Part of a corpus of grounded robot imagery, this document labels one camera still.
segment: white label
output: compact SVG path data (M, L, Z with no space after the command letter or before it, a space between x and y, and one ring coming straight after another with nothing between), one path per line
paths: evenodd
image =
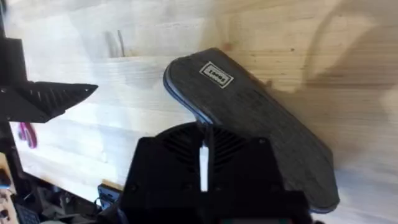
M221 88L225 88L232 80L234 80L234 77L228 75L211 62L208 62L203 66L200 73L208 77L211 81L217 83Z

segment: light wood panel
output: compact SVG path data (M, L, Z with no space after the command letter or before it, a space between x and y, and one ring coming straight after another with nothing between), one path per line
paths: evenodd
M397 1L9 3L31 80L99 85L35 125L38 149L17 143L26 172L89 200L101 182L123 187L140 137L194 120L164 90L164 68L219 47L332 148L341 204L322 220L398 223Z

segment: black plastic part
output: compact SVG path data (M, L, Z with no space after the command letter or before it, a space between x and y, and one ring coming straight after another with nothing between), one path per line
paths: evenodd
M113 187L104 184L100 184L98 186L98 195L99 195L99 200L101 202L102 210L105 210L108 207L110 207L112 204L116 203L121 193L122 193L121 190L115 189Z
M200 190L199 148L209 148L209 188ZM141 138L120 200L129 223L217 223L288 218L312 223L303 192L283 188L268 139L196 123Z
M0 121L45 123L85 100L97 87L49 82L0 86Z

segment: black device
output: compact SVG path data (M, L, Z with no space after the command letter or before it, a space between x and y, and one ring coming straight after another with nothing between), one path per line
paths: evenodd
M209 153L207 191L201 190L203 146ZM197 123L141 138L123 194L108 209L114 212L103 212L108 218L99 222L207 224L282 219L313 223L303 192L284 190L268 139Z

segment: pink object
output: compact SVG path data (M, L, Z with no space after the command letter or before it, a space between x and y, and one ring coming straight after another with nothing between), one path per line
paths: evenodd
M31 149L37 147L37 138L33 126L30 123L20 122L18 126L18 137L20 140L27 141Z

